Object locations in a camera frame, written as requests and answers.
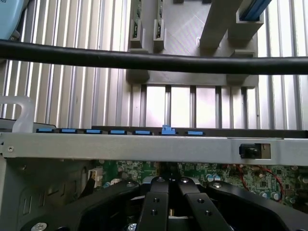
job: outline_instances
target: black cable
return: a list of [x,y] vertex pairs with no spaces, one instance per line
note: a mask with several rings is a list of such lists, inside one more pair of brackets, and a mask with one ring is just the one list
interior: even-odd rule
[[307,57],[205,58],[75,49],[6,40],[0,40],[0,58],[47,64],[188,73],[250,75],[308,74]]

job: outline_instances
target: blue latch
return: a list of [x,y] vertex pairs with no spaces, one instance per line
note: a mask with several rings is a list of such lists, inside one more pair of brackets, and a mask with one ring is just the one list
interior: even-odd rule
[[87,129],[86,133],[88,133],[88,134],[100,134],[101,130]]
[[202,131],[188,131],[187,134],[192,135],[192,136],[202,136],[203,132]]
[[163,125],[162,135],[175,135],[175,129],[168,125]]
[[125,135],[125,131],[124,130],[111,130],[110,134],[112,134],[112,135]]
[[52,132],[52,128],[38,128],[37,132]]
[[68,128],[64,128],[64,129],[61,129],[61,132],[63,133],[75,133],[76,132],[76,129],[68,129]]
[[150,131],[135,131],[136,135],[150,135]]

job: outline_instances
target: white connector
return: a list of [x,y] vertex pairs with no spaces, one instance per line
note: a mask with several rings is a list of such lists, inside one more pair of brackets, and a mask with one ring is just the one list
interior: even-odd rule
[[88,171],[88,179],[92,178],[93,180],[95,180],[95,184],[94,187],[99,187],[102,185],[102,178],[103,178],[103,168],[101,167],[97,167],[94,169],[90,169]]

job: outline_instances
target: red wire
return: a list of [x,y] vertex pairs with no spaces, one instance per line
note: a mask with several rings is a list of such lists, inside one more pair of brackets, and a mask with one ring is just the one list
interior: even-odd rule
[[237,169],[238,169],[239,172],[240,172],[240,180],[241,180],[241,182],[242,182],[243,187],[244,187],[247,191],[249,191],[249,189],[248,189],[248,187],[247,187],[247,184],[246,184],[246,182],[245,182],[245,180],[244,180],[244,173],[243,173],[243,170],[242,170],[238,165],[237,165],[236,167],[237,167]]
[[262,169],[262,171],[266,171],[266,172],[270,173],[276,179],[276,181],[278,182],[279,187],[280,187],[280,198],[279,198],[278,202],[280,202],[283,198],[283,195],[284,195],[284,190],[283,190],[283,185],[282,185],[281,180],[271,170],[269,170],[267,168],[263,168],[262,166],[258,166],[258,167],[260,167]]

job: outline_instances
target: green circuit board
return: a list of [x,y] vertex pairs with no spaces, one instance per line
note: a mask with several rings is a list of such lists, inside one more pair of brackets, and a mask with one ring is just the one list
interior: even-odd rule
[[[96,161],[97,167],[103,168],[102,186],[109,184],[113,179],[130,178],[139,183],[147,176],[157,176],[159,174],[158,162],[141,161]],[[200,164],[200,163],[178,163],[182,176],[194,177],[202,185],[208,182],[208,176],[219,176],[221,180],[243,187],[238,175],[238,168],[233,165],[221,164]],[[276,179],[267,172],[256,170],[256,167],[241,166],[243,178],[249,191],[256,194],[266,193],[270,198],[272,193],[280,193],[280,187]],[[292,205],[291,199],[295,197],[298,189],[308,189],[308,184],[304,184],[298,178],[308,175],[308,167],[289,167],[289,166],[262,166],[272,171],[282,182],[284,196],[282,202]]]

